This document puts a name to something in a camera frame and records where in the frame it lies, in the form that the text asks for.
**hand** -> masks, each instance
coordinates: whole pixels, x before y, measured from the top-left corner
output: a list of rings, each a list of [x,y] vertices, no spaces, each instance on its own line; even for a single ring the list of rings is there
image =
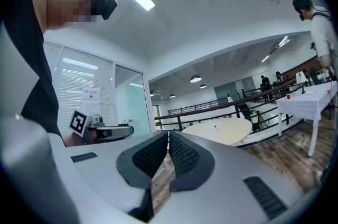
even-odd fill
[[[82,138],[75,133],[63,135],[62,139],[66,147],[84,145]]]

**railing post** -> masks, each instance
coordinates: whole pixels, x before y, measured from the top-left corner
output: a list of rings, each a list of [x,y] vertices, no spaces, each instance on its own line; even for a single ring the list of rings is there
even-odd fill
[[[181,118],[180,118],[180,116],[177,117],[177,121],[178,121],[178,123],[179,123],[180,131],[182,131],[183,128],[182,128],[182,123],[181,123]]]
[[[235,108],[235,110],[236,110],[236,115],[237,115],[237,118],[239,118],[239,109],[238,109],[238,106],[237,106],[237,105],[235,105],[235,106],[234,106],[234,108]]]

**white table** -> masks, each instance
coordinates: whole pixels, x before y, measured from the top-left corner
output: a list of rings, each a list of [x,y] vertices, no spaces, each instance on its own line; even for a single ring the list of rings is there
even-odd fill
[[[337,106],[337,82],[332,81],[325,84],[304,87],[305,92],[312,94],[301,94],[302,90],[297,90],[291,94],[290,99],[283,97],[277,100],[279,136],[281,136],[281,114],[293,115],[298,118],[313,120],[313,131],[309,156],[313,155],[317,140],[318,122],[321,119],[321,112],[334,98],[334,106]],[[334,108],[334,118],[336,118],[337,108]]]
[[[182,132],[214,142],[236,146],[252,131],[252,123],[242,118],[208,120],[187,127]]]

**railing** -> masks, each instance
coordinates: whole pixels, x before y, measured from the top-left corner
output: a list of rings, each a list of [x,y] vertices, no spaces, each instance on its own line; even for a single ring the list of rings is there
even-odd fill
[[[291,81],[287,81],[287,82],[284,82],[282,85],[280,86],[277,86],[275,88],[272,88],[270,90],[267,90],[267,91],[264,91],[264,92],[261,92],[259,94],[255,94],[253,96],[250,96],[250,97],[246,97],[244,99],[240,99],[240,100],[237,100],[237,101],[234,101],[234,102],[229,102],[229,103],[226,103],[226,104],[221,104],[221,105],[217,105],[217,106],[214,106],[214,107],[209,107],[209,108],[205,108],[205,109],[202,109],[202,110],[193,110],[193,111],[188,111],[188,112],[184,112],[184,113],[179,113],[179,114],[172,114],[172,115],[166,115],[166,116],[161,116],[161,117],[156,117],[155,120],[163,120],[163,119],[170,119],[170,118],[177,118],[177,121],[176,122],[171,122],[171,123],[163,123],[163,124],[156,124],[156,125],[162,125],[162,126],[167,126],[167,125],[172,125],[172,126],[175,126],[175,125],[178,125],[178,128],[180,131],[183,130],[183,125],[184,124],[191,124],[191,123],[196,123],[196,122],[202,122],[202,121],[205,121],[205,120],[211,120],[211,119],[216,119],[216,118],[226,118],[226,117],[232,117],[232,115],[236,114],[236,116],[239,118],[240,117],[240,112],[243,112],[245,110],[253,110],[255,108],[258,108],[260,106],[263,106],[263,105],[266,105],[268,103],[271,103],[271,102],[274,102],[275,100],[277,99],[280,99],[282,97],[285,97],[286,95],[286,92],[287,90],[282,90],[283,88],[289,88],[290,86],[292,86],[292,84],[294,84],[296,82],[296,79],[293,79]],[[303,86],[305,86],[306,84],[301,84],[299,85],[296,89],[294,90],[290,90],[287,92],[288,94],[289,93],[292,93],[300,88],[302,88]],[[260,98],[264,98],[264,96],[266,95],[269,95],[269,94],[273,94],[277,91],[281,91],[283,92],[279,97],[276,97],[274,98],[273,100],[269,100],[267,102],[264,102],[263,104],[258,104],[254,107],[251,107],[251,108],[245,108],[245,109],[239,109],[239,106],[241,105],[244,105],[245,102],[248,102],[248,101],[252,101],[252,102],[255,102],[257,99],[260,99]],[[222,108],[227,108],[227,107],[230,107],[230,106],[234,106],[235,107],[235,112],[232,112],[232,113],[226,113],[226,114],[222,114],[222,115],[217,115],[217,116],[213,116],[213,117],[209,117],[209,118],[204,118],[204,119],[195,119],[195,120],[189,120],[189,121],[181,121],[181,118],[184,117],[184,116],[188,116],[188,115],[195,115],[195,114],[200,114],[200,113],[204,113],[204,112],[207,112],[207,111],[212,111],[212,110],[217,110],[217,109],[222,109]],[[260,112],[259,114],[254,114],[252,116],[249,116],[247,117],[246,119],[248,120],[251,120],[252,118],[254,117],[258,117],[258,116],[262,116],[262,114],[265,114],[265,113],[268,113],[268,112],[271,112],[272,110],[275,110],[277,109],[277,107],[274,107],[274,108],[271,108],[269,110],[266,110],[266,111],[263,111],[263,112]],[[278,115],[276,116],[272,116],[268,119],[265,119],[265,120],[260,120],[255,123],[253,123],[253,125],[255,124],[262,124],[262,123],[265,123],[271,119],[274,119],[276,118]],[[286,124],[289,124],[289,119],[291,118],[292,116],[288,116],[286,115],[286,119],[283,120],[286,121]],[[256,131],[254,131],[253,133],[257,133],[257,132],[260,132],[262,130],[265,130],[267,128],[271,128],[273,126],[276,126],[278,125],[278,123],[276,124],[273,124],[273,125],[270,125],[268,127],[265,127],[265,128],[260,128],[260,129],[257,129]]]
[[[210,102],[206,102],[206,103],[202,103],[202,104],[198,104],[198,105],[194,105],[194,106],[168,110],[168,113],[169,113],[169,115],[181,114],[181,113],[194,111],[194,110],[212,108],[212,107],[222,105],[222,104],[227,104],[227,103],[228,103],[228,98],[222,98],[222,99],[219,99],[219,100],[210,101]]]

